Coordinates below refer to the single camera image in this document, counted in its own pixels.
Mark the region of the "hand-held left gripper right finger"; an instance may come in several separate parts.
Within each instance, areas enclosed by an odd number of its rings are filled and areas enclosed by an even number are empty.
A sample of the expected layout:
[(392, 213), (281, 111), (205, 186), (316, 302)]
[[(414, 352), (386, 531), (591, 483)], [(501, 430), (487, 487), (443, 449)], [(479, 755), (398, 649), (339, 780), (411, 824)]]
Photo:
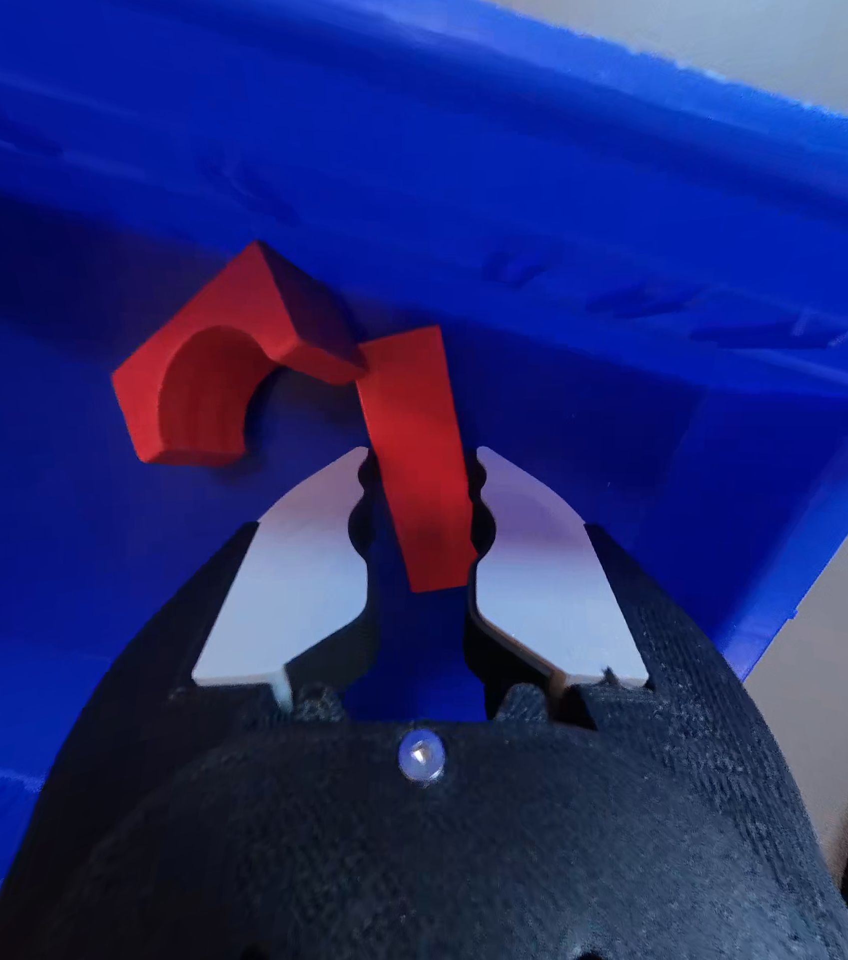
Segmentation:
[(464, 651), (484, 708), (529, 684), (560, 704), (577, 687), (647, 692), (633, 630), (588, 526), (550, 486), (489, 447), (470, 473), (478, 558), (467, 587)]

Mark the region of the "blue plastic bin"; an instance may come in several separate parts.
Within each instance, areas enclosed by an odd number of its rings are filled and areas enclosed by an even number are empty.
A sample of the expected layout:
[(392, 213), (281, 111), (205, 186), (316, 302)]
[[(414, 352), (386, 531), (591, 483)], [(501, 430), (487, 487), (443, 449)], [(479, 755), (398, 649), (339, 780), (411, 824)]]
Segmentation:
[[(256, 241), (441, 329), (470, 498), (578, 512), (650, 690), (485, 711), (358, 380), (138, 458), (114, 371)], [(197, 686), (354, 448), (374, 665)], [(0, 958), (848, 958), (742, 683), (847, 536), (848, 119), (482, 2), (0, 2)]]

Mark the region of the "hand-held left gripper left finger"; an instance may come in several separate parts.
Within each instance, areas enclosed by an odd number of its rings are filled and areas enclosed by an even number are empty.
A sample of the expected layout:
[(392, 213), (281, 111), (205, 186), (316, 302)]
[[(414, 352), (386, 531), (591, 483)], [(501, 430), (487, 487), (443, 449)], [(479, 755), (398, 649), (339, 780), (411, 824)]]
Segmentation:
[(270, 687), (289, 712), (304, 687), (345, 691), (380, 651), (360, 482), (367, 447), (303, 479), (257, 522), (191, 670), (201, 688)]

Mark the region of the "red wooden pillar block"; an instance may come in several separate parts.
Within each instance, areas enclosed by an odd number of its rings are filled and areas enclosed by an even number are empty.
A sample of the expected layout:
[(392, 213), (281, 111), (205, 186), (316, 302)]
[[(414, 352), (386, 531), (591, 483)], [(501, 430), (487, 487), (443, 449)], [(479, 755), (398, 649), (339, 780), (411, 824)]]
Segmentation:
[(414, 593), (464, 588), (477, 552), (460, 430), (441, 329), (360, 346), (359, 402)]

